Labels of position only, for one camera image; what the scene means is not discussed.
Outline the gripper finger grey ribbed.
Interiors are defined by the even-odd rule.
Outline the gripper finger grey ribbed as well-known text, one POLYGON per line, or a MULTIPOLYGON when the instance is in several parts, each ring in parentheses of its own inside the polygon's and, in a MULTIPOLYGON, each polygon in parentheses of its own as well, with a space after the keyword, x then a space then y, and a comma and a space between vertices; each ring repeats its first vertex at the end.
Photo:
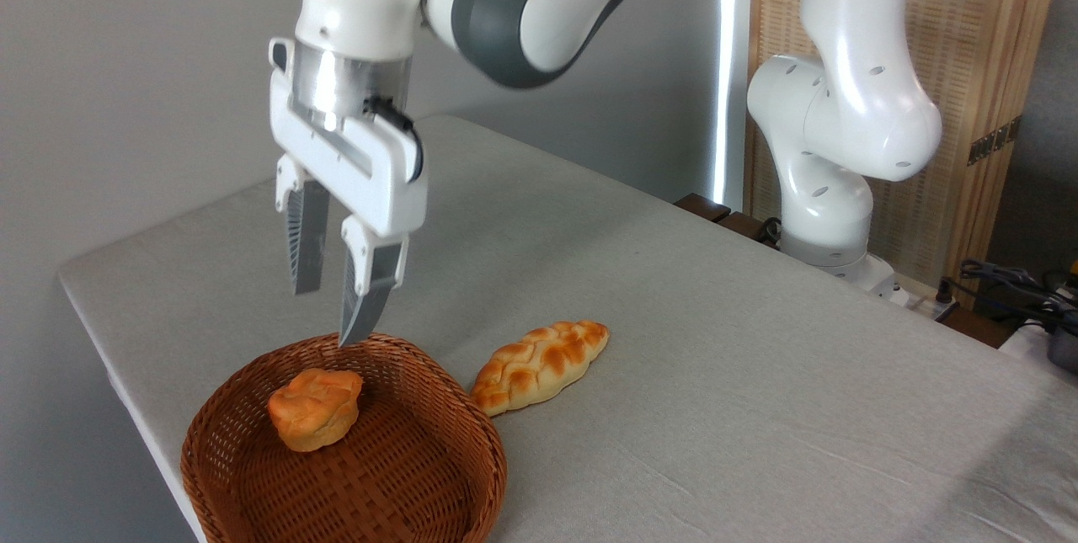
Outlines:
POLYGON ((320 289, 331 194, 292 156, 277 162, 275 209, 285 214, 291 284, 296 295, 320 289))
POLYGON ((345 347, 369 338, 390 293, 402 284, 409 236, 378 236, 358 215, 345 218, 340 236, 347 250, 338 334, 345 347))

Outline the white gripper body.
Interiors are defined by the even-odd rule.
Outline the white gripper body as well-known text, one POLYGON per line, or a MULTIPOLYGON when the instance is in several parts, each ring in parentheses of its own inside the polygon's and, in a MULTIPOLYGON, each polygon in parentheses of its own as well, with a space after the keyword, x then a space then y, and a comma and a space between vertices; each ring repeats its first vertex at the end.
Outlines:
POLYGON ((270 41, 270 128, 292 156, 378 236, 426 215, 424 149, 407 99, 407 57, 353 59, 288 38, 270 41))

